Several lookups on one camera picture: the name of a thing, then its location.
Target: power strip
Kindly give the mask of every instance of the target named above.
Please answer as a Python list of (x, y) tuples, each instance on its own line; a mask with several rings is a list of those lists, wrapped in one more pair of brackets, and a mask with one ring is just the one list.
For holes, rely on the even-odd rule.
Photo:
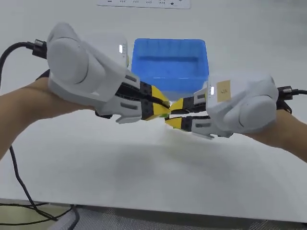
[(190, 9), (191, 0), (98, 0), (98, 6)]

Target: black strap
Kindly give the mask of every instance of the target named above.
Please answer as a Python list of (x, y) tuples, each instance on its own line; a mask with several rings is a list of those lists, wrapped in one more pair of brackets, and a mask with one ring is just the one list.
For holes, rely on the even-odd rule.
[(40, 78), (48, 78), (50, 75), (50, 70), (48, 69), (45, 73), (43, 73), (42, 75), (40, 75), (36, 80), (40, 79)]
[(290, 106), (288, 106), (288, 104), (284, 100), (278, 100), (276, 102), (276, 106), (277, 106), (277, 110), (284, 109), (285, 111), (292, 114), (292, 109), (290, 108)]

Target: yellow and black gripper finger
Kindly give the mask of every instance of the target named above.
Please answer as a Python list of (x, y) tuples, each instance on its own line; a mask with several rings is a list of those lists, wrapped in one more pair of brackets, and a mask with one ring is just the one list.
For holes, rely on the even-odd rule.
[(170, 106), (171, 114), (189, 114), (206, 111), (206, 103), (194, 104), (194, 97), (180, 98)]
[(209, 116), (186, 116), (186, 117), (173, 117), (166, 118), (165, 123), (169, 126), (180, 129), (186, 132), (192, 132), (193, 120), (210, 119)]
[(141, 81), (140, 92), (147, 95), (141, 99), (142, 120), (149, 121), (170, 114), (169, 100), (155, 86)]

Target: floor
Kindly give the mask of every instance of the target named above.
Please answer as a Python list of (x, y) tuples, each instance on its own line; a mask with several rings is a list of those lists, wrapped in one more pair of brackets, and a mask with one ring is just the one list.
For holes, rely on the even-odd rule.
[[(60, 215), (67, 210), (64, 207), (42, 207), (41, 210), (51, 215)], [(37, 213), (22, 207), (0, 207), (0, 223), (25, 223), (42, 220)], [(53, 224), (53, 221), (28, 226), (0, 226), (0, 230), (46, 230)]]

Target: human arm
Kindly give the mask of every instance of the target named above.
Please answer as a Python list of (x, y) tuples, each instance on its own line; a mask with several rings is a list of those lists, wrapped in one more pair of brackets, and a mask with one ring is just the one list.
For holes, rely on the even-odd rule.
[(90, 107), (67, 102), (48, 89), (48, 78), (0, 96), (0, 160), (17, 136), (37, 120)]
[(285, 110), (277, 111), (275, 124), (257, 134), (246, 134), (263, 144), (288, 151), (307, 162), (307, 124)]

